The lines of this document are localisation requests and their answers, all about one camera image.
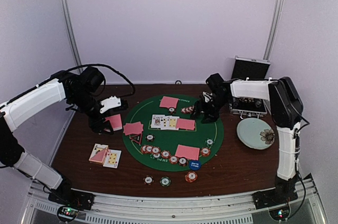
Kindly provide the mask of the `card deck box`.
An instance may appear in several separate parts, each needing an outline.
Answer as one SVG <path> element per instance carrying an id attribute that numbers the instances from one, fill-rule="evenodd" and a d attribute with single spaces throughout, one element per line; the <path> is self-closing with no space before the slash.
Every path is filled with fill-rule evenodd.
<path id="1" fill-rule="evenodd" d="M 89 162 L 103 165 L 108 155 L 109 146 L 96 143 L 89 157 Z"/>

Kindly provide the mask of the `black red all-in triangle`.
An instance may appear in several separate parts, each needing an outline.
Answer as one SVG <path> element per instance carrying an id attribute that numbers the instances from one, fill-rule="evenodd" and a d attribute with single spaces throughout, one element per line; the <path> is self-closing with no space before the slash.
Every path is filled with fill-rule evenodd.
<path id="1" fill-rule="evenodd" d="M 143 134 L 142 134 L 142 133 L 141 133 L 141 134 L 131 134 L 131 135 L 129 136 L 129 139 L 130 139 L 132 142 L 134 142 L 134 143 L 136 143 L 136 144 L 138 144 L 138 145 L 141 145 L 142 139 L 143 139 Z"/>

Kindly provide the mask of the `red-backed card seat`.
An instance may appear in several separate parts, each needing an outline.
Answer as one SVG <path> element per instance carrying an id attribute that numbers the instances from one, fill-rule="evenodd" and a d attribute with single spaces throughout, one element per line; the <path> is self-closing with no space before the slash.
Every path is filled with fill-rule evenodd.
<path id="1" fill-rule="evenodd" d="M 177 157 L 184 157 L 188 160 L 192 160 L 192 146 L 185 146 L 178 144 L 175 156 Z"/>
<path id="2" fill-rule="evenodd" d="M 174 97 L 163 96 L 159 107 L 161 108 L 176 108 L 179 99 Z"/>

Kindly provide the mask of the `brown chip top seat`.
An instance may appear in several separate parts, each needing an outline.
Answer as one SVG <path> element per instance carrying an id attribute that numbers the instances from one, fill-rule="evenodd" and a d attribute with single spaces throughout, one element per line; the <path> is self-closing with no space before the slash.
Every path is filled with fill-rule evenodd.
<path id="1" fill-rule="evenodd" d="M 152 142 L 152 141 L 155 140 L 155 136 L 154 136 L 153 134 L 147 134 L 147 135 L 146 135 L 146 140 L 147 140 L 148 142 Z"/>

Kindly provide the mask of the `single red-backed card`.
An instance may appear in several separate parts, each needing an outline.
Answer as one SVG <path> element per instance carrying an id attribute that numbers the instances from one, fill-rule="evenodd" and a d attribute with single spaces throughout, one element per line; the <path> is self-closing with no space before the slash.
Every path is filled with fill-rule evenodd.
<path id="1" fill-rule="evenodd" d="M 128 136 L 128 135 L 131 135 L 131 134 L 135 134 L 136 131 L 137 131 L 137 125 L 135 123 L 126 123 L 124 126 L 123 126 L 123 133 Z"/>

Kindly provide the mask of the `orange-red poker chip stack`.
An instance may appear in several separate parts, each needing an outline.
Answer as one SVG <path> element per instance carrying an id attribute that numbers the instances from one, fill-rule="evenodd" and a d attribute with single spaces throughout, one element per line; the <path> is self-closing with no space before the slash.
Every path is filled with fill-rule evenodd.
<path id="1" fill-rule="evenodd" d="M 198 175 L 194 171 L 189 171 L 185 175 L 185 180 L 188 183 L 192 183 L 192 182 L 196 181 L 197 179 L 198 179 Z"/>

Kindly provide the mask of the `red-backed card deck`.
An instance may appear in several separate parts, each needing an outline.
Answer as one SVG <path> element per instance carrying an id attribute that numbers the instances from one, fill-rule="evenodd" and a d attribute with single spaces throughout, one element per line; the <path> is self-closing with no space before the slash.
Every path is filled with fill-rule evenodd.
<path id="1" fill-rule="evenodd" d="M 110 122 L 113 131 L 121 130 L 123 128 L 122 119 L 120 114 L 106 117 L 106 121 Z"/>

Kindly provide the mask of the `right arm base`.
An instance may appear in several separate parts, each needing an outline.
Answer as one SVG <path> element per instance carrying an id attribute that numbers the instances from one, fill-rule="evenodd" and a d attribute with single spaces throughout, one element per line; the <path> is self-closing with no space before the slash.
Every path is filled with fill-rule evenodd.
<path id="1" fill-rule="evenodd" d="M 296 192 L 292 192 L 289 195 L 278 195 L 276 189 L 270 189 L 266 191 L 257 191 L 252 194 L 253 202 L 256 209 L 271 208 L 280 204 L 286 204 L 287 202 L 298 199 Z"/>

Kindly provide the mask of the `green poker chip stack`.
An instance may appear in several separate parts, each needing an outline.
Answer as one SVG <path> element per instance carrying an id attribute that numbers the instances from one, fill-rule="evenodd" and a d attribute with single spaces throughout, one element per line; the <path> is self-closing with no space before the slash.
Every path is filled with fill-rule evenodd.
<path id="1" fill-rule="evenodd" d="M 161 186 L 170 186 L 171 185 L 171 179 L 168 176 L 164 176 L 160 178 L 159 183 Z"/>

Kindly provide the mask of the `red five poker chip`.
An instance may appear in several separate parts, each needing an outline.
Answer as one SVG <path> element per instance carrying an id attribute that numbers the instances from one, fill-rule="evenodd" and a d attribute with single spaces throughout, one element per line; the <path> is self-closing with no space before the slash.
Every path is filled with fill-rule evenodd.
<path id="1" fill-rule="evenodd" d="M 208 147 L 201 148 L 201 155 L 204 157 L 209 156 L 211 153 L 211 150 Z"/>

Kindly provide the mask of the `blue small blind button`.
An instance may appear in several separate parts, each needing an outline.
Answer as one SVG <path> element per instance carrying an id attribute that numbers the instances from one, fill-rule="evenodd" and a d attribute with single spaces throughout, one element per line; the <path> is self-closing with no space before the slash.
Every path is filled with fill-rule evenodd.
<path id="1" fill-rule="evenodd" d="M 190 160 L 189 161 L 189 169 L 193 171 L 197 171 L 201 168 L 201 162 L 198 160 Z"/>

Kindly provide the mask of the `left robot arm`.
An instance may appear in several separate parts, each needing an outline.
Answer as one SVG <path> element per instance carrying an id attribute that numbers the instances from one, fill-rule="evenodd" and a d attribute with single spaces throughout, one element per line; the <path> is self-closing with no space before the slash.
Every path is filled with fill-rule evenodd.
<path id="1" fill-rule="evenodd" d="M 114 112 L 126 110 L 125 96 L 97 99 L 95 93 L 105 84 L 106 78 L 99 68 L 107 68 L 128 78 L 109 65 L 94 63 L 82 65 L 83 71 L 75 73 L 76 67 L 61 70 L 49 78 L 1 104 L 1 165 L 11 167 L 46 187 L 55 190 L 55 196 L 65 205 L 76 200 L 76 193 L 64 185 L 65 178 L 55 169 L 29 153 L 14 136 L 14 132 L 29 119 L 46 108 L 66 101 L 70 110 L 87 115 L 89 128 L 97 134 L 113 134 L 107 118 Z"/>

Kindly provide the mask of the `green chip seat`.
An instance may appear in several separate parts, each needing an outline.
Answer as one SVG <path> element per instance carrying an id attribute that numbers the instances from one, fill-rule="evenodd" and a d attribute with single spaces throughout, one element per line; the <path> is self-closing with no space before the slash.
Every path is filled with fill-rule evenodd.
<path id="1" fill-rule="evenodd" d="M 206 141 L 205 141 L 205 144 L 206 144 L 206 146 L 212 146 L 213 144 L 214 144 L 214 141 L 212 140 L 212 139 L 210 139 L 210 138 L 208 138 Z"/>
<path id="2" fill-rule="evenodd" d="M 170 108 L 168 109 L 168 112 L 169 112 L 170 114 L 174 114 L 174 113 L 176 113 L 176 109 L 175 109 L 174 107 L 170 107 Z"/>

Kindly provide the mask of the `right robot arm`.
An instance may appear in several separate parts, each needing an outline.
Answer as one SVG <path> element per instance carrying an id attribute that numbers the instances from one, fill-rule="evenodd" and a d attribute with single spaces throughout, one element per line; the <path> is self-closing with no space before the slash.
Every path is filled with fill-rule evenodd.
<path id="1" fill-rule="evenodd" d="M 271 191 L 274 203 L 283 203 L 290 195 L 298 178 L 300 153 L 299 134 L 304 106 L 290 77 L 280 79 L 224 80 L 219 73 L 210 75 L 206 84 L 211 90 L 203 92 L 193 106 L 191 119 L 202 116 L 201 122 L 213 123 L 220 109 L 232 98 L 260 99 L 269 103 L 269 113 L 277 128 L 279 164 L 275 187 Z"/>

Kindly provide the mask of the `green chip top seat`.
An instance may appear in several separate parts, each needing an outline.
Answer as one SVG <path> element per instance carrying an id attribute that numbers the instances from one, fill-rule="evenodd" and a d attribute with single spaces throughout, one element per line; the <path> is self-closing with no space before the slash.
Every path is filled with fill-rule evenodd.
<path id="1" fill-rule="evenodd" d="M 169 112 L 170 114 L 174 114 L 174 113 L 176 113 L 176 109 L 175 109 L 174 107 L 170 107 L 170 108 L 168 109 L 168 112 Z"/>

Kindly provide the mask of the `red-backed card top seat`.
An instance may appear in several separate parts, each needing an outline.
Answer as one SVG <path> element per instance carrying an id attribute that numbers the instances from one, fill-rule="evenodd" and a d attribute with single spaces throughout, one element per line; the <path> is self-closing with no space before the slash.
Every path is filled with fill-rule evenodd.
<path id="1" fill-rule="evenodd" d="M 159 107 L 161 108 L 176 108 L 179 99 L 174 97 L 163 96 Z"/>

